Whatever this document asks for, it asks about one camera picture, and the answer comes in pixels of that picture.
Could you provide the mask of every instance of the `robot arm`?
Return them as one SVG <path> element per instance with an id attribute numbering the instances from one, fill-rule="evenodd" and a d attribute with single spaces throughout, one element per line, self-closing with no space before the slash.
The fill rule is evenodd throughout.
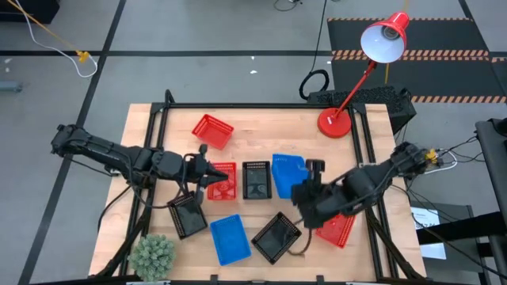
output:
<path id="1" fill-rule="evenodd" d="M 225 173 L 215 170 L 204 158 L 208 149 L 206 145 L 200 146 L 198 154 L 187 154 L 191 158 L 185 161 L 180 154 L 171 151 L 121 146 L 71 124 L 58 126 L 51 146 L 51 152 L 60 157 L 81 154 L 100 162 L 106 169 L 116 169 L 133 186 L 140 188 L 145 188 L 151 177 L 195 183 L 198 188 L 227 180 Z"/>
<path id="2" fill-rule="evenodd" d="M 393 177 L 415 177 L 424 173 L 431 163 L 426 152 L 405 142 L 397 146 L 386 161 L 351 169 L 329 184 L 321 183 L 324 161 L 307 160 L 309 177 L 302 184 L 292 186 L 292 202 L 299 208 L 304 226 L 310 229 L 322 227 L 325 221 L 338 214 L 355 215 L 375 205 Z"/>

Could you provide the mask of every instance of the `wooden table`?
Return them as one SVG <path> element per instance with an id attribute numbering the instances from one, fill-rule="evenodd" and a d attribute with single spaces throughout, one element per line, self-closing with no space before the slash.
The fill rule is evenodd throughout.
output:
<path id="1" fill-rule="evenodd" d="M 150 111 L 149 104 L 132 104 L 128 113 L 121 144 L 143 145 Z M 378 162 L 391 154 L 395 147 L 387 110 L 384 105 L 367 105 L 368 121 Z M 304 158 L 326 161 L 324 181 L 331 181 L 356 166 L 352 136 L 329 139 L 317 128 L 320 109 L 270 109 L 270 108 L 172 108 L 166 125 L 164 148 L 179 154 L 196 153 L 202 143 L 191 134 L 203 114 L 207 113 L 234 127 L 234 134 L 223 150 L 208 149 L 207 159 L 212 162 L 271 161 L 276 152 L 298 154 Z M 360 129 L 363 154 L 366 153 L 364 137 Z M 273 185 L 273 198 L 267 200 L 244 200 L 242 198 L 242 175 L 238 173 L 238 198 L 235 201 L 210 201 L 205 198 L 202 208 L 208 223 L 229 215 L 240 214 L 246 235 L 253 238 L 278 212 L 284 212 L 292 221 L 300 219 L 290 200 L 279 199 Z M 394 182 L 404 187 L 401 179 Z M 113 178 L 107 203 L 125 188 L 123 178 Z M 177 191 L 172 181 L 157 182 L 154 204 L 171 200 Z M 90 274 L 100 271 L 125 239 L 133 194 L 129 192 L 105 215 L 93 253 Z M 404 193 L 386 191 L 385 204 L 391 226 L 391 236 L 403 256 L 414 268 L 425 275 L 410 205 Z M 315 281 L 323 275 L 326 281 L 374 281 L 370 242 L 364 213 L 357 216 L 348 243 L 339 249 L 319 237 L 314 237 L 304 256 L 284 254 L 271 265 L 251 244 L 252 256 L 227 266 L 220 266 L 209 228 L 186 238 L 178 239 L 168 210 L 153 210 L 150 232 L 165 234 L 176 245 L 177 258 L 168 279 L 209 280 L 216 274 L 219 280 L 269 280 L 269 281 Z M 307 230 L 292 246 L 298 251 L 307 242 Z M 379 240 L 383 258 L 383 274 L 389 276 L 385 248 Z"/>

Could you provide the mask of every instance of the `red desk lamp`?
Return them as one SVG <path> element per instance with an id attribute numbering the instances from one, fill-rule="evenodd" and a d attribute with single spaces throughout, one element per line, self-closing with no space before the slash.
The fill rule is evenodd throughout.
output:
<path id="1" fill-rule="evenodd" d="M 376 22 L 364 30 L 361 48 L 370 59 L 368 68 L 340 108 L 327 108 L 318 117 L 318 129 L 324 135 L 340 138 L 349 133 L 351 121 L 349 114 L 343 112 L 345 107 L 377 63 L 392 63 L 403 55 L 406 48 L 405 29 L 408 25 L 409 16 L 404 12 L 397 12 L 387 20 Z"/>

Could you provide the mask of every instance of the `floor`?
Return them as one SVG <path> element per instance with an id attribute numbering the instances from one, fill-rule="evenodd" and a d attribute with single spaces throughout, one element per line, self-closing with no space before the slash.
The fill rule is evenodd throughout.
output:
<path id="1" fill-rule="evenodd" d="M 62 0 L 49 26 L 82 50 L 100 51 L 120 0 Z M 340 0 L 328 2 L 328 17 L 385 17 L 400 10 L 404 0 Z M 491 51 L 507 51 L 504 0 L 467 0 Z M 85 128 L 120 141 L 128 105 L 161 101 L 171 89 L 179 102 L 302 102 L 300 81 L 312 64 L 323 0 L 304 1 L 290 12 L 273 8 L 273 0 L 127 0 L 111 51 L 139 51 L 138 56 L 109 56 L 96 86 Z M 280 6 L 286 6 L 280 0 Z M 458 0 L 410 0 L 411 17 L 464 17 Z M 65 49 L 40 28 L 35 37 Z M 41 50 L 25 24 L 0 23 L 2 51 Z M 324 25 L 322 51 L 330 50 Z M 142 56 L 141 51 L 196 51 Z M 212 54 L 205 51 L 227 51 Z M 268 51 L 257 56 L 255 51 Z M 316 67 L 330 70 L 328 56 Z M 82 67 L 88 73 L 90 65 Z M 58 56 L 0 56 L 0 79 L 24 84 L 19 94 L 0 96 L 0 140 L 3 182 L 0 199 L 0 276 L 5 284 L 20 279 L 62 160 L 50 155 L 49 142 L 58 124 L 76 121 L 90 79 Z M 307 90 L 322 83 L 312 80 Z M 416 104 L 406 140 L 421 146 L 450 147 L 472 136 L 474 123 L 507 115 L 505 104 Z M 472 143 L 462 154 L 477 154 Z M 88 273 L 109 179 L 72 165 L 38 261 L 32 283 L 83 278 Z M 470 204 L 474 213 L 497 209 L 486 167 L 471 162 L 423 176 L 414 183 L 432 201 Z M 466 272 L 428 268 L 431 276 L 473 283 Z"/>

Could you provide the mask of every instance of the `blue basket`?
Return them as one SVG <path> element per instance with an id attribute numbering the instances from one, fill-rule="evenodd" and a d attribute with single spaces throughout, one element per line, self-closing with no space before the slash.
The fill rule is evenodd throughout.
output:
<path id="1" fill-rule="evenodd" d="M 222 218 L 209 226 L 220 265 L 228 265 L 252 255 L 239 215 Z"/>
<path id="2" fill-rule="evenodd" d="M 304 158 L 298 155 L 274 154 L 271 168 L 276 192 L 281 199 L 291 199 L 292 185 L 308 178 Z"/>

